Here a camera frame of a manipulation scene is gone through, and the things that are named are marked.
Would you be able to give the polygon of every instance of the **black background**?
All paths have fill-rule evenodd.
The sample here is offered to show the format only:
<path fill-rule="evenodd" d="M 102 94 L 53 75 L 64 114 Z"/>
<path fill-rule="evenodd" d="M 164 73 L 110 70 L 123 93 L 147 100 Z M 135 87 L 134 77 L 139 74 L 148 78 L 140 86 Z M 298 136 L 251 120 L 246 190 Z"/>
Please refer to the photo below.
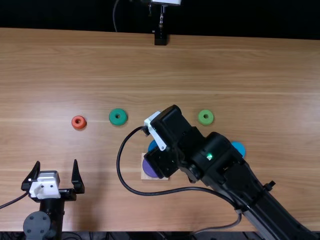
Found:
<path fill-rule="evenodd" d="M 0 0 L 0 27 L 113 32 L 115 0 Z M 119 0 L 119 32 L 151 33 L 159 7 Z M 320 0 L 182 0 L 165 15 L 170 34 L 320 39 Z"/>

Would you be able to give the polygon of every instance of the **light blue object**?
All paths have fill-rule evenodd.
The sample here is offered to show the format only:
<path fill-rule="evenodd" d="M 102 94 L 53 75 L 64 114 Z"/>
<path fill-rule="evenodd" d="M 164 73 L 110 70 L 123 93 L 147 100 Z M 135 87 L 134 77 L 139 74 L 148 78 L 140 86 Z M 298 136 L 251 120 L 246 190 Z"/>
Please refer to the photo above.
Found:
<path fill-rule="evenodd" d="M 235 149 L 238 150 L 239 153 L 241 153 L 242 157 L 245 158 L 245 155 L 246 155 L 245 146 L 241 142 L 238 142 L 238 141 L 233 141 L 233 142 L 231 142 L 231 144 L 235 147 Z"/>
<path fill-rule="evenodd" d="M 157 143 L 155 140 L 153 140 L 152 142 L 150 142 L 149 146 L 148 146 L 148 152 L 150 152 L 152 149 L 154 149 L 155 147 L 157 147 Z"/>

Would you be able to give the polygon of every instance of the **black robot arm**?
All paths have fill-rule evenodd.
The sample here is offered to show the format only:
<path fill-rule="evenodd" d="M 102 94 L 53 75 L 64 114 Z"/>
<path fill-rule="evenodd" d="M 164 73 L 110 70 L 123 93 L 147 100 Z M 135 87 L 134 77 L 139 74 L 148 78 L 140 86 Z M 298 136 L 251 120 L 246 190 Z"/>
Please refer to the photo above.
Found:
<path fill-rule="evenodd" d="M 189 181 L 201 180 L 225 195 L 266 240 L 318 240 L 270 194 L 273 181 L 262 185 L 230 141 L 217 132 L 202 136 L 173 105 L 145 120 L 145 133 L 159 147 L 144 158 L 159 178 L 180 169 Z"/>
<path fill-rule="evenodd" d="M 65 201 L 75 201 L 77 194 L 85 193 L 78 162 L 73 162 L 71 182 L 73 188 L 59 189 L 60 178 L 57 171 L 40 171 L 37 161 L 32 171 L 21 184 L 36 203 L 39 211 L 28 215 L 23 223 L 26 240 L 60 240 L 62 235 Z"/>

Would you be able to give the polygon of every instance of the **orange ring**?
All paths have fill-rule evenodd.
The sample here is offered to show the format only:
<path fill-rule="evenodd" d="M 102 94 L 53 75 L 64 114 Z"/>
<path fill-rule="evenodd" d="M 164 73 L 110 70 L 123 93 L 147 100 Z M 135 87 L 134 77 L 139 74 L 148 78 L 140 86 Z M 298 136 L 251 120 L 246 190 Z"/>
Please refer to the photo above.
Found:
<path fill-rule="evenodd" d="M 83 116 L 75 116 L 72 118 L 71 124 L 75 129 L 83 129 L 87 125 L 87 121 Z"/>

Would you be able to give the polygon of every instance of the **purple disc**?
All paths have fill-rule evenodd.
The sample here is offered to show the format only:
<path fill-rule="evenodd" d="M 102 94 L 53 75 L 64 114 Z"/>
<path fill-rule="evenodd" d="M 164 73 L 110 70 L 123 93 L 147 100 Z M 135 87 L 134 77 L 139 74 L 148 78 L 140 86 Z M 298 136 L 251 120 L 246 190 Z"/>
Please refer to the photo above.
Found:
<path fill-rule="evenodd" d="M 145 159 L 143 159 L 143 162 L 142 162 L 142 169 L 143 169 L 144 173 L 147 174 L 149 177 L 151 177 L 151 178 L 158 177 L 157 174 L 155 173 L 155 171 L 150 166 L 150 164 Z"/>

